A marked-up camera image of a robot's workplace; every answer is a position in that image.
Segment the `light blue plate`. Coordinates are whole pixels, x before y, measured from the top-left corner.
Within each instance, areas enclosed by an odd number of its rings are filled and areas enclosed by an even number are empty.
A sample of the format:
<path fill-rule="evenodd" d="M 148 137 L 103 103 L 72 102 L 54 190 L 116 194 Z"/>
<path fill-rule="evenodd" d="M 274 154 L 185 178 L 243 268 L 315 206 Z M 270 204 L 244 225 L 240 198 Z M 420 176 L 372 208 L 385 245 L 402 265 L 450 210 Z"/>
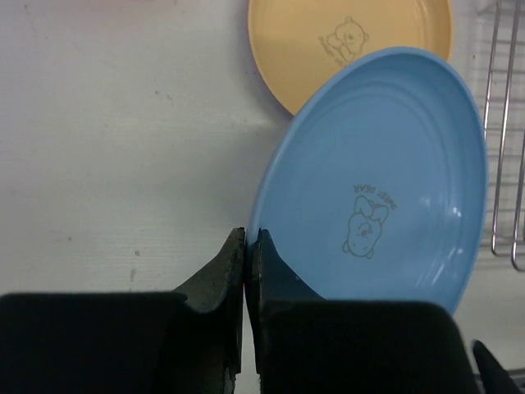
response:
<path fill-rule="evenodd" d="M 267 231 L 326 300 L 426 301 L 453 314 L 486 218 L 486 142 L 461 75 L 426 50 L 368 54 L 293 118 L 246 242 Z"/>

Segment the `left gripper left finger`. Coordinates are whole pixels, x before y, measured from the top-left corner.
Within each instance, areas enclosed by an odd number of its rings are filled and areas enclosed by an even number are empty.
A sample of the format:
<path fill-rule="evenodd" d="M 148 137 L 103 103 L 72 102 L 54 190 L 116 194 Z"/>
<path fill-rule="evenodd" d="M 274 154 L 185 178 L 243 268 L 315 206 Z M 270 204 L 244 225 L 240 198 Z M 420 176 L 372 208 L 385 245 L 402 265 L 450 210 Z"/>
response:
<path fill-rule="evenodd" d="M 244 230 L 172 291 L 1 299 L 4 393 L 232 393 L 241 370 Z"/>

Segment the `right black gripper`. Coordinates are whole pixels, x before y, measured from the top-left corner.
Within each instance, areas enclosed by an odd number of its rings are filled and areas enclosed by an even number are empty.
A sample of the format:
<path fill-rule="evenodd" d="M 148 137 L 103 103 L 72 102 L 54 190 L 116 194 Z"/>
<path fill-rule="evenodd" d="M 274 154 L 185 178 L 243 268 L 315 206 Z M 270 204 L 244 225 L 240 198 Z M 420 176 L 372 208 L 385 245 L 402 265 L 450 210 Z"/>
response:
<path fill-rule="evenodd" d="M 483 391 L 488 394 L 524 393 L 524 370 L 514 376 L 504 369 L 488 348 L 479 340 L 472 342 Z"/>

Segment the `yellow plate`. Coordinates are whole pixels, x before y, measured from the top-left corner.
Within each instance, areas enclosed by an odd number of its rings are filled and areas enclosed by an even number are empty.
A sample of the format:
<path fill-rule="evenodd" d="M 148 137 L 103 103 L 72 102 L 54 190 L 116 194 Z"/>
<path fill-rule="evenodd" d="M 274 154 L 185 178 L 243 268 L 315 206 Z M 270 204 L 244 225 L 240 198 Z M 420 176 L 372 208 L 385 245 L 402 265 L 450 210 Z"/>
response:
<path fill-rule="evenodd" d="M 450 59 L 450 1 L 250 1 L 255 65 L 276 101 L 296 114 L 334 74 L 383 48 L 423 48 Z"/>

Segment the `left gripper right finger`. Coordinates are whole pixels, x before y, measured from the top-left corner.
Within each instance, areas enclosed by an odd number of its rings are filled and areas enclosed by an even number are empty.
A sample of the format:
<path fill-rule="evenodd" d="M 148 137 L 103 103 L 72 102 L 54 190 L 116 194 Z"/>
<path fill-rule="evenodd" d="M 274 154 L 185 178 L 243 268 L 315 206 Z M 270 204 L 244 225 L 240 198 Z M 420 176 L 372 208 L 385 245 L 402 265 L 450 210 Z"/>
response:
<path fill-rule="evenodd" d="M 246 297 L 264 393 L 477 393 L 454 320 L 416 301 L 324 300 L 258 233 Z"/>

